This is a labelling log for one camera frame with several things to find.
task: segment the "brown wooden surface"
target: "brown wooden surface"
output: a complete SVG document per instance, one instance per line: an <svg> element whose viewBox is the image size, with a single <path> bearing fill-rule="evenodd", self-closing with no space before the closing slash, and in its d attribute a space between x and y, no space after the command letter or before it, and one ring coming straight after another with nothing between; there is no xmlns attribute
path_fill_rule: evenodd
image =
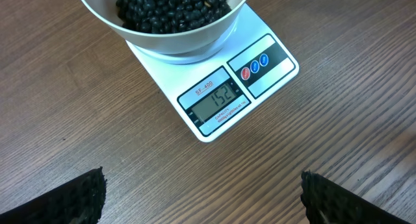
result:
<svg viewBox="0 0 416 224"><path fill-rule="evenodd" d="M100 223L307 223L311 170L416 223L416 0L249 0L301 65L211 144L80 0L0 0L0 212L98 166Z"/></svg>

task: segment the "digital reading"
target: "digital reading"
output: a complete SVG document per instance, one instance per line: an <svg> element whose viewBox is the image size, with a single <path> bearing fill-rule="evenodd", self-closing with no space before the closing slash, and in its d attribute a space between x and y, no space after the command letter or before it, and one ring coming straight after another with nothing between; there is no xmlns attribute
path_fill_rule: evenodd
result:
<svg viewBox="0 0 416 224"><path fill-rule="evenodd" d="M202 122L204 122L215 112L230 103L235 96L236 95L229 84L225 83L192 107L192 111Z"/></svg>

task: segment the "pile of black beans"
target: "pile of black beans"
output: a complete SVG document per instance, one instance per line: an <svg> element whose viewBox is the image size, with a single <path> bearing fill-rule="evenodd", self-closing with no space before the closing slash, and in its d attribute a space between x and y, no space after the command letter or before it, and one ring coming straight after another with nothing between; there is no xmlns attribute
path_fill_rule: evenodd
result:
<svg viewBox="0 0 416 224"><path fill-rule="evenodd" d="M117 0L126 29L153 34L186 32L231 11L227 0Z"/></svg>

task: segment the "white bowl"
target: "white bowl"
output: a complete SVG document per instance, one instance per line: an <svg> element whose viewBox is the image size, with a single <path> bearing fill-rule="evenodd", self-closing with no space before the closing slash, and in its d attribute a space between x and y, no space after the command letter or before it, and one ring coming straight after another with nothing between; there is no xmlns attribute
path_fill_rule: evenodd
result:
<svg viewBox="0 0 416 224"><path fill-rule="evenodd" d="M150 51L164 54L186 53L218 39L234 22L246 0L227 0L232 11L223 18L202 28L176 34L149 34L123 28L117 16L117 0L81 0L100 20L127 41Z"/></svg>

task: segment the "kitchen scale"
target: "kitchen scale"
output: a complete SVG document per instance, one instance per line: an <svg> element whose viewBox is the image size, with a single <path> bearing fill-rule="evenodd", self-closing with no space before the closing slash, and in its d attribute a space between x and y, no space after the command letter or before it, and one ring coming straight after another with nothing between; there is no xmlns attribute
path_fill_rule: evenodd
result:
<svg viewBox="0 0 416 224"><path fill-rule="evenodd" d="M211 142L299 72L299 64L247 5L217 41L163 55L127 42L185 123Z"/></svg>

